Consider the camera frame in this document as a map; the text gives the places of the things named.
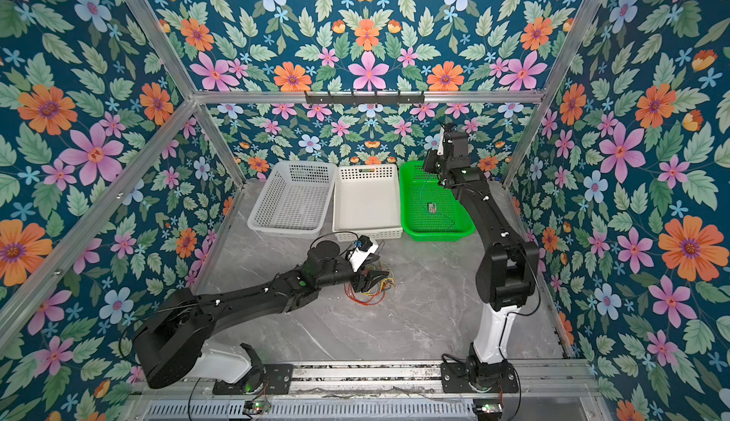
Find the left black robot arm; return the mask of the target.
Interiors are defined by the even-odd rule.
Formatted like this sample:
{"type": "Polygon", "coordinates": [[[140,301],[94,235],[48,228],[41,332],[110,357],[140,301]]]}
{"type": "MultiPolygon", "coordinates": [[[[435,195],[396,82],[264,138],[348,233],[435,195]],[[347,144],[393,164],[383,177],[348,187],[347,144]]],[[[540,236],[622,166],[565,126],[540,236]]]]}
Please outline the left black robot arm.
{"type": "Polygon", "coordinates": [[[369,240],[362,239],[348,253],[336,242],[321,241],[308,250],[303,263],[269,282],[207,295],[188,288],[174,292],[133,339],[146,384],[163,389],[185,377],[240,382],[252,369],[254,356],[246,349],[218,351],[209,344],[211,337],[257,318],[303,308],[329,286],[368,293],[390,276],[378,261],[376,244],[369,240]]]}

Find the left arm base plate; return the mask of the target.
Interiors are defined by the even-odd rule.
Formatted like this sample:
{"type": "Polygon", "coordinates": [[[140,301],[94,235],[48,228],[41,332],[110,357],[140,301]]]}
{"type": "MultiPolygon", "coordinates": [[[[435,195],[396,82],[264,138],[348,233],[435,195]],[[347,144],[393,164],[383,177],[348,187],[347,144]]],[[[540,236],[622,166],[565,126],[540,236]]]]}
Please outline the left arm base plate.
{"type": "Polygon", "coordinates": [[[291,364],[263,364],[254,366],[240,381],[226,383],[217,380],[213,387],[215,396],[284,396],[289,394],[293,382],[294,366],[291,364]]]}

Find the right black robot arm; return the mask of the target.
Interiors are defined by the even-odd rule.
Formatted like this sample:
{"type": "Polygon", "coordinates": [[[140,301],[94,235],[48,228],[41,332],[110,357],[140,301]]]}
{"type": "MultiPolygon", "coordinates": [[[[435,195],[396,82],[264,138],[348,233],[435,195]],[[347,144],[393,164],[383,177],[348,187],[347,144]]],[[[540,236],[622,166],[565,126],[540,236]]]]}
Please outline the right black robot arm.
{"type": "Polygon", "coordinates": [[[507,359],[509,335],[521,309],[535,293],[539,250],[507,219],[492,192],[492,182],[471,164],[469,135],[448,124],[441,128],[438,149],[430,150],[424,171],[437,176],[437,183],[464,207],[484,247],[475,274],[477,294],[483,301],[481,323],[469,356],[452,371],[477,392],[486,392],[516,373],[507,359]]]}

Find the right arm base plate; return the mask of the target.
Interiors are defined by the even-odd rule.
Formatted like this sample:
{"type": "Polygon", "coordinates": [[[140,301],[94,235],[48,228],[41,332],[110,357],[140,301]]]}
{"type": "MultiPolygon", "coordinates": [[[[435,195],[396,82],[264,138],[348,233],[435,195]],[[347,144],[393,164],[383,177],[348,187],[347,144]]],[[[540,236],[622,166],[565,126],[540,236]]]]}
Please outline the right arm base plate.
{"type": "Polygon", "coordinates": [[[520,385],[514,367],[507,361],[496,364],[442,361],[442,391],[446,394],[517,394],[520,385]]]}

